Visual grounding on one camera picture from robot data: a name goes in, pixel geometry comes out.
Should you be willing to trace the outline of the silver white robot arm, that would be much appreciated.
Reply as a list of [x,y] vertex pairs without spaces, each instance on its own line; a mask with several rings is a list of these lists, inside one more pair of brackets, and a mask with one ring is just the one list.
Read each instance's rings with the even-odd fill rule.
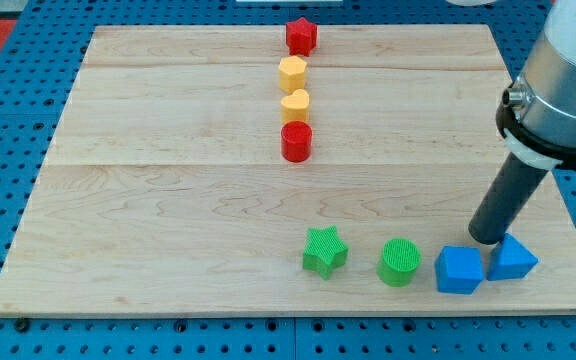
[[558,0],[519,75],[504,90],[497,128],[524,164],[576,171],[576,0]]

